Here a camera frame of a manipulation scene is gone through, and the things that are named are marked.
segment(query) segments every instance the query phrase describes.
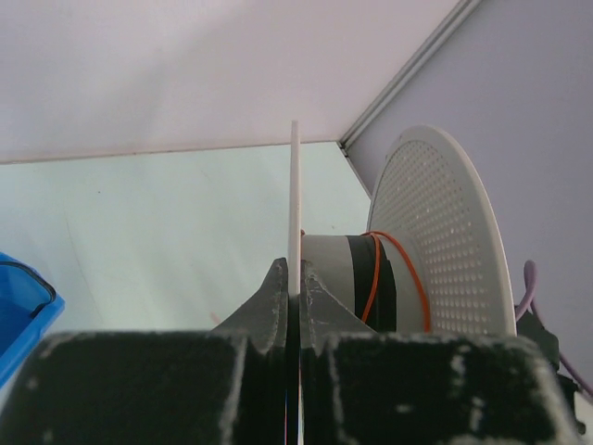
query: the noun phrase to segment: orange wire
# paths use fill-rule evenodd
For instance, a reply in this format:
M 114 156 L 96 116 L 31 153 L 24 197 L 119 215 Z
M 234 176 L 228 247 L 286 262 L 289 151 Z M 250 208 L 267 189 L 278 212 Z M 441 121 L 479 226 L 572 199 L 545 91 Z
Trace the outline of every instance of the orange wire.
M 371 287 L 371 295 L 369 295 L 369 299 L 367 300 L 367 305 L 364 307 L 364 312 L 362 313 L 362 322 L 367 323 L 367 319 L 369 318 L 369 313 L 371 312 L 371 306 L 374 302 L 374 297 L 377 294 L 377 287 L 379 286 L 379 269 L 381 266 L 381 245 L 379 241 L 379 236 L 375 234 L 368 234 L 372 237 L 374 241 L 374 274 L 372 276 L 372 287 Z
M 404 259 L 404 261 L 406 262 L 406 265 L 408 266 L 408 269 L 410 270 L 411 273 L 411 277 L 414 280 L 414 285 L 416 285 L 416 290 L 418 290 L 418 294 L 420 295 L 420 302 L 423 305 L 423 319 L 424 319 L 424 332 L 430 332 L 430 306 L 428 304 L 428 298 L 426 297 L 426 294 L 424 293 L 424 289 L 423 289 L 423 284 L 420 281 L 420 277 L 418 276 L 418 274 L 416 273 L 416 269 L 414 268 L 414 265 L 411 262 L 410 257 L 408 256 L 408 253 L 406 253 L 406 250 L 401 246 L 401 244 L 399 244 L 399 242 L 390 234 L 386 233 L 386 232 L 381 232 L 378 230 L 371 230 L 370 232 L 367 232 L 363 235 L 370 235 L 373 237 L 374 239 L 374 244 L 375 244 L 375 249 L 376 249 L 376 255 L 375 255 L 375 264 L 374 264 L 374 277 L 372 279 L 372 289 L 371 289 L 371 295 L 369 296 L 369 300 L 367 301 L 367 306 L 366 308 L 364 308 L 364 313 L 362 314 L 362 321 L 366 323 L 366 318 L 369 315 L 369 311 L 371 310 L 371 306 L 372 306 L 372 302 L 374 301 L 374 297 L 375 297 L 375 293 L 376 293 L 376 288 L 377 285 L 379 283 L 379 261 L 381 260 L 381 256 L 379 255 L 379 238 L 377 237 L 379 236 L 383 236 L 385 238 L 387 238 L 387 240 L 389 242 L 391 242 L 391 244 L 393 244 L 397 250 L 399 251 L 399 254 L 401 255 L 401 257 Z

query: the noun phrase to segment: perforated spool disc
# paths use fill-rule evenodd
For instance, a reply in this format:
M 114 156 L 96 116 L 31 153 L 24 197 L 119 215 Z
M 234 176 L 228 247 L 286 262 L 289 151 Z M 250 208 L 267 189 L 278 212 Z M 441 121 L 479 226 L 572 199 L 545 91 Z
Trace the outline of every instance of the perforated spool disc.
M 410 254 L 429 298 L 432 331 L 516 334 L 494 211 L 450 135 L 417 126 L 400 136 L 375 186 L 368 227 L 393 235 Z M 410 290 L 406 281 L 398 286 L 396 276 L 398 310 L 400 287 Z

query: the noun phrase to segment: white dust speck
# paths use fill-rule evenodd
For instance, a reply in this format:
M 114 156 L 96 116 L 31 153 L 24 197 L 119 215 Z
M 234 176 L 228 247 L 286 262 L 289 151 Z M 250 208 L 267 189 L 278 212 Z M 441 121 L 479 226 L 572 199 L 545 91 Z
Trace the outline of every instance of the white dust speck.
M 477 397 L 472 398 L 472 410 L 470 411 L 470 429 L 473 432 L 477 432 L 482 421 L 482 408 L 484 407 L 484 401 Z
M 465 364 L 463 362 L 463 356 L 457 354 L 451 360 L 451 369 L 453 370 L 453 378 L 451 378 L 452 392 L 451 396 L 459 396 L 459 392 L 463 384 L 465 383 Z
M 332 338 L 330 341 L 337 342 L 337 336 Z M 339 387 L 339 377 L 337 371 L 337 365 L 335 363 L 335 357 L 330 358 L 329 360 L 329 372 L 332 381 L 334 381 L 334 394 L 332 404 L 334 407 L 334 419 L 337 426 L 337 438 L 339 443 L 345 443 L 346 445 L 359 445 L 359 442 L 348 435 L 346 429 L 344 428 L 344 407 L 342 406 L 342 399 L 340 398 L 340 387 Z
M 54 441 L 54 432 L 51 429 L 46 429 L 43 435 L 44 443 L 52 443 Z
M 41 354 L 39 354 L 39 357 L 41 359 L 46 359 L 52 355 L 52 352 L 54 352 L 55 348 L 57 348 L 62 343 L 68 343 L 69 341 L 72 341 L 74 338 L 76 338 L 76 336 L 77 334 L 62 334 L 50 337 L 46 342 L 45 349 L 41 352 Z
M 401 404 L 401 405 L 396 405 L 396 411 L 401 414 L 407 414 L 407 413 L 411 413 L 412 411 L 414 411 L 414 408 L 411 405 Z
M 29 391 L 36 390 L 39 387 L 39 380 L 37 380 L 35 377 L 31 377 L 29 380 L 27 380 L 26 387 Z

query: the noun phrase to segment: metal edge strip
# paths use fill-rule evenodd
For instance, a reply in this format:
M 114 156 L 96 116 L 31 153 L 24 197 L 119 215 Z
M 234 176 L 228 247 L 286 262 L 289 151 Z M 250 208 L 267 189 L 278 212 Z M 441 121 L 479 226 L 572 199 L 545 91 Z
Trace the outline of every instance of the metal edge strip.
M 342 152 L 342 155 L 344 155 L 344 158 L 346 159 L 348 167 L 350 167 L 350 170 L 354 173 L 354 175 L 356 176 L 356 179 L 359 180 L 359 184 L 362 187 L 362 190 L 364 190 L 364 192 L 367 194 L 367 196 L 369 198 L 372 198 L 371 190 L 369 190 L 369 187 L 367 187 L 367 185 L 364 183 L 364 181 L 362 181 L 362 177 L 360 176 L 359 171 L 354 167 L 354 164 L 352 163 L 352 160 L 350 159 L 350 156 L 348 155 L 347 151 L 344 149 L 344 147 L 339 142 L 336 141 L 335 144 Z
M 396 97 L 420 69 L 436 54 L 460 25 L 469 18 L 483 0 L 460 0 L 438 27 L 396 74 L 380 95 L 364 110 L 350 129 L 340 138 L 339 145 L 347 154 L 364 130 L 377 118 L 383 109 Z

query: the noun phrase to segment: black tape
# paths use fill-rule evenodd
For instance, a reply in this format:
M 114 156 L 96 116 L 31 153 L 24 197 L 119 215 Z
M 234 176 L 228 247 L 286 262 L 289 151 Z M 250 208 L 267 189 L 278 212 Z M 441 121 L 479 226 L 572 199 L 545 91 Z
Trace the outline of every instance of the black tape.
M 371 295 L 374 277 L 375 249 L 371 236 L 347 236 L 354 269 L 354 314 L 362 313 Z M 367 325 L 377 332 L 397 330 L 397 292 L 391 262 L 385 255 L 383 244 L 379 243 L 379 283 L 374 302 L 369 312 Z

